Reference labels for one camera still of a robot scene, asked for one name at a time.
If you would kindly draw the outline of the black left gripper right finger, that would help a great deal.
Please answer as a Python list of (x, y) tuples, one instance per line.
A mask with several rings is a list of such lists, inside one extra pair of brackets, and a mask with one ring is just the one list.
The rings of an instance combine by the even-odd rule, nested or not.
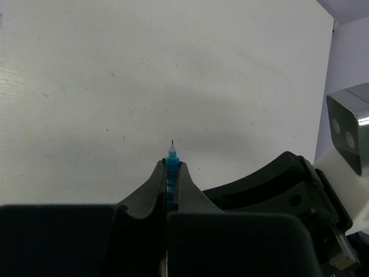
[(210, 199), (193, 182), (188, 166), (181, 162), (178, 171), (176, 201), (177, 211), (183, 214), (222, 214), (223, 211), (213, 204)]

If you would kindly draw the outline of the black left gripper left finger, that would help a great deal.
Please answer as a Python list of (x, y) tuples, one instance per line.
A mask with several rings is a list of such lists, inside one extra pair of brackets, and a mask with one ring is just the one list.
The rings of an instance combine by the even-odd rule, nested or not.
[(128, 276), (164, 276), (167, 166), (160, 160), (149, 179), (119, 202), (116, 265)]

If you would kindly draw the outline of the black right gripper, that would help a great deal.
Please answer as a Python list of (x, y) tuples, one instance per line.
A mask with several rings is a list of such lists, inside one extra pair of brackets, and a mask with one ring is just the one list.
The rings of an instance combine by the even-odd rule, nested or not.
[(311, 234), (324, 276), (353, 276), (345, 236), (352, 220), (323, 172), (304, 157), (286, 151), (256, 172), (203, 193), (225, 212), (300, 219)]

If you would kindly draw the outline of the light blue pen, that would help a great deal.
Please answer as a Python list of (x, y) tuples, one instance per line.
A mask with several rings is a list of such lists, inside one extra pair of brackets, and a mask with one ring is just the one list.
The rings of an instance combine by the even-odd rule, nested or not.
[(170, 211), (173, 209), (174, 205), (174, 194), (176, 191), (176, 183), (180, 163), (180, 159), (174, 146), (174, 141), (171, 142), (171, 146), (165, 162), (167, 165), (167, 209), (168, 211)]

